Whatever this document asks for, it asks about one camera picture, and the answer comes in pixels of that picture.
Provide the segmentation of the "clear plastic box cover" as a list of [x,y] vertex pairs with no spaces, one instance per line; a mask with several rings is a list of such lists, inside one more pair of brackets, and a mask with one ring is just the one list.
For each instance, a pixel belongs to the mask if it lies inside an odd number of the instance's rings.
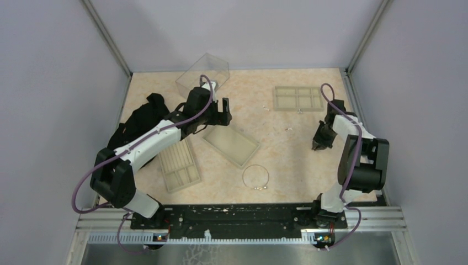
[[213,88],[217,91],[230,78],[229,63],[212,54],[204,54],[175,81],[179,95],[186,98],[194,87],[200,86],[201,75],[215,82]]

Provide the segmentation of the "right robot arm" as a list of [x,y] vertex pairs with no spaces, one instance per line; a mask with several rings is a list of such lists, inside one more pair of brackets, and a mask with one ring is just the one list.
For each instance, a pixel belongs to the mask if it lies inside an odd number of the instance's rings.
[[311,212],[311,221],[317,227],[326,227],[355,198],[380,190],[386,181],[389,142],[369,133],[342,100],[333,99],[312,139],[312,150],[332,148],[336,137],[344,141],[337,182],[316,199],[320,206]]

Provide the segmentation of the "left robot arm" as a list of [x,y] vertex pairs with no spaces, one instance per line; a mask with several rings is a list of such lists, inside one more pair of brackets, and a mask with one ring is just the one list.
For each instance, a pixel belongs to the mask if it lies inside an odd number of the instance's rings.
[[232,120],[229,99],[222,98],[222,111],[216,96],[217,81],[200,76],[199,86],[186,102],[136,140],[115,149],[104,148],[97,154],[90,173],[90,187],[113,207],[138,213],[153,229],[165,220],[163,205],[138,190],[134,175],[164,149],[196,134],[208,126],[228,126]]

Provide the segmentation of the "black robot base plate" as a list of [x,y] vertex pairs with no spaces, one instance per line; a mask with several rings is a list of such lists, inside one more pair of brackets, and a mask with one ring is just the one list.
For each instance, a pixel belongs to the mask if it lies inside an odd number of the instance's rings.
[[155,218],[134,214],[134,230],[167,229],[170,239],[296,239],[302,229],[346,229],[345,214],[326,213],[318,202],[165,205]]

